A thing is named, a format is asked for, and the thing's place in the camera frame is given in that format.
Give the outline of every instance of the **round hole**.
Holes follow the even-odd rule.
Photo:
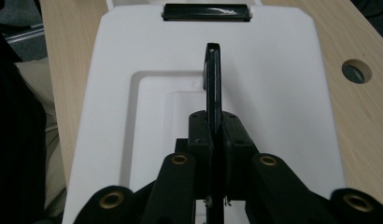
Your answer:
[[[341,69],[343,75],[353,83],[366,83],[372,78],[372,70],[360,60],[348,60],[343,63]]]
[[[373,206],[368,201],[356,194],[346,194],[343,199],[349,206],[358,211],[367,213],[373,210]]]
[[[99,200],[99,205],[102,208],[110,209],[119,206],[122,201],[124,201],[124,195],[122,192],[115,190],[104,195],[101,200]]]
[[[172,157],[171,161],[172,163],[176,165],[181,165],[181,164],[185,164],[188,161],[188,158],[183,155],[177,155]]]
[[[262,156],[259,158],[259,160],[261,161],[261,163],[263,163],[264,165],[277,165],[277,160],[276,158],[274,157],[271,157],[271,156]]]

